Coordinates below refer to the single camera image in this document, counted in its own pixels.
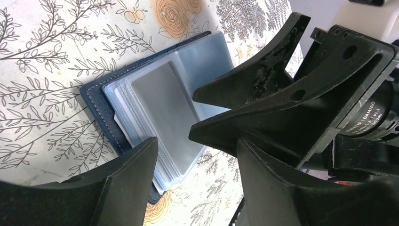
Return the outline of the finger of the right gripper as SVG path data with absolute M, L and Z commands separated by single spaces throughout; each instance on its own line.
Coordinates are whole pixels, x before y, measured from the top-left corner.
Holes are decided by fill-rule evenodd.
M 193 100 L 225 108 L 272 94 L 293 83 L 286 66 L 310 21 L 293 12 L 273 39 L 250 59 L 194 91 Z

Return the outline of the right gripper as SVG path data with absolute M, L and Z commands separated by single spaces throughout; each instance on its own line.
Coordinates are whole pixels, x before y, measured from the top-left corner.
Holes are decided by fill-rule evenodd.
M 336 180 L 399 175 L 399 45 L 345 27 L 315 28 L 293 83 L 192 126 L 230 155 L 246 138 L 296 168 Z

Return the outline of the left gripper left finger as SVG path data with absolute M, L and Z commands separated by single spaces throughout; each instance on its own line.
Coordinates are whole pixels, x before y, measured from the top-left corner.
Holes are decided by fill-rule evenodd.
M 0 184 L 3 226 L 141 226 L 158 156 L 150 137 L 132 150 L 64 182 Z

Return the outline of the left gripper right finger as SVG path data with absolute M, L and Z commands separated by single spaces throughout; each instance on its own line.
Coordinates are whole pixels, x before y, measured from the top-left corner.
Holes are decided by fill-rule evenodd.
M 356 186 L 318 179 L 237 141 L 244 205 L 237 226 L 396 226 L 399 181 Z

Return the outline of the blue leather card holder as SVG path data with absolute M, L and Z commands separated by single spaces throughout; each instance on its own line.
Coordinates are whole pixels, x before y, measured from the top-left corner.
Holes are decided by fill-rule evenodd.
M 150 204 L 184 180 L 205 151 L 189 140 L 191 126 L 226 111 L 195 102 L 194 91 L 232 69 L 223 33 L 205 31 L 81 86 L 83 100 L 118 154 L 157 137 Z

